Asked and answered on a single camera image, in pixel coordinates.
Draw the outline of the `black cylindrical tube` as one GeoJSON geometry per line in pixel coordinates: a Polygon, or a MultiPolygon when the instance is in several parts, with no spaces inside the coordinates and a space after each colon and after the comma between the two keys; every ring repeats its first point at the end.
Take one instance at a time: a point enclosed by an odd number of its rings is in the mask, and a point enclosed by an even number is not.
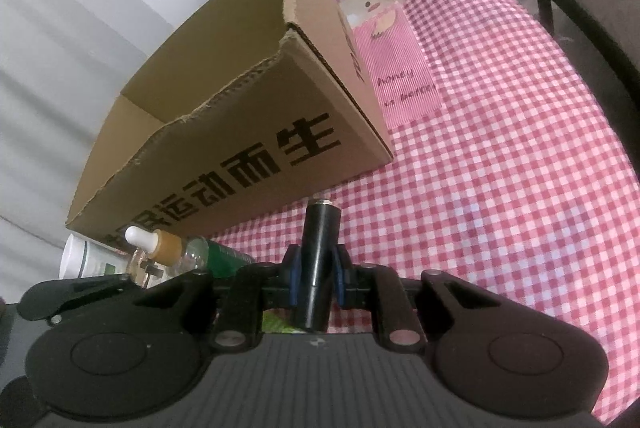
{"type": "Polygon", "coordinates": [[[304,332],[325,332],[329,325],[334,250],[341,214],[341,210],[325,198],[311,200],[306,208],[296,302],[292,312],[293,325],[304,332]]]}

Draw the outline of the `dropper bottle with wooden collar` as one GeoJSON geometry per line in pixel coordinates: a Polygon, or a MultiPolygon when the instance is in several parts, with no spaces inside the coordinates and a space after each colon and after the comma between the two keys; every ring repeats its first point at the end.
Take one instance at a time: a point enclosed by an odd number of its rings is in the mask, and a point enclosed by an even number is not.
{"type": "Polygon", "coordinates": [[[134,247],[126,272],[140,287],[151,288],[191,271],[207,271],[204,240],[191,241],[162,229],[148,232],[137,226],[126,229],[125,239],[134,247]]]}

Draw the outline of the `green bottle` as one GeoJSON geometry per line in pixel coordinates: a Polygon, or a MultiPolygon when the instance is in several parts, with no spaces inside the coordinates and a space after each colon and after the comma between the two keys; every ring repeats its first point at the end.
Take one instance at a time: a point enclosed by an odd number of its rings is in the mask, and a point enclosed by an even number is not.
{"type": "Polygon", "coordinates": [[[232,277],[238,273],[242,267],[255,262],[249,255],[216,243],[216,241],[207,240],[206,244],[208,248],[206,265],[213,277],[232,277]]]}

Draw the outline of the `brown cardboard box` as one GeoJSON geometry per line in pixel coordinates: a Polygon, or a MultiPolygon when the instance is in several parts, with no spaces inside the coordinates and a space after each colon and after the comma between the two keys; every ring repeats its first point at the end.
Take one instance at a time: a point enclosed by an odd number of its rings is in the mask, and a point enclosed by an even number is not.
{"type": "Polygon", "coordinates": [[[392,158],[335,0],[209,0],[116,97],[66,224],[214,235],[392,158]]]}

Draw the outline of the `pink checkered tablecloth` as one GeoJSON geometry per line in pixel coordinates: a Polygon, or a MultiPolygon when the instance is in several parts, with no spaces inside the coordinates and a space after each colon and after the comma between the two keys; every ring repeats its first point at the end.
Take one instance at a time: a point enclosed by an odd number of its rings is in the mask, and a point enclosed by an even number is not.
{"type": "Polygon", "coordinates": [[[555,427],[639,422],[639,183],[559,45],[515,0],[406,0],[442,103],[392,132],[395,161],[332,192],[357,263],[420,283],[421,354],[338,311],[326,335],[221,362],[207,427],[509,427],[457,398],[435,349],[524,312],[573,325],[597,402],[555,427]]]}

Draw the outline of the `white green jar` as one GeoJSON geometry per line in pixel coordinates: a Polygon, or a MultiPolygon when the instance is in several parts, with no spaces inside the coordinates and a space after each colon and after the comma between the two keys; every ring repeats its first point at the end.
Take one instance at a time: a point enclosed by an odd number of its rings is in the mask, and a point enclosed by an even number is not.
{"type": "Polygon", "coordinates": [[[58,277],[85,278],[126,272],[130,255],[70,234],[63,249],[58,277]]]}

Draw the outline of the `black chair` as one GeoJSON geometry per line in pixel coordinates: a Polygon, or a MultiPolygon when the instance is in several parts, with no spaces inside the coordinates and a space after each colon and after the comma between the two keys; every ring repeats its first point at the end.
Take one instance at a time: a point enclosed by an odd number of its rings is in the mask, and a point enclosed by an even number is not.
{"type": "Polygon", "coordinates": [[[583,8],[576,0],[536,0],[539,21],[551,36],[554,36],[553,5],[560,10],[591,42],[608,64],[630,99],[636,114],[639,114],[639,69],[631,62],[611,33],[606,31],[603,24],[583,8]]]}

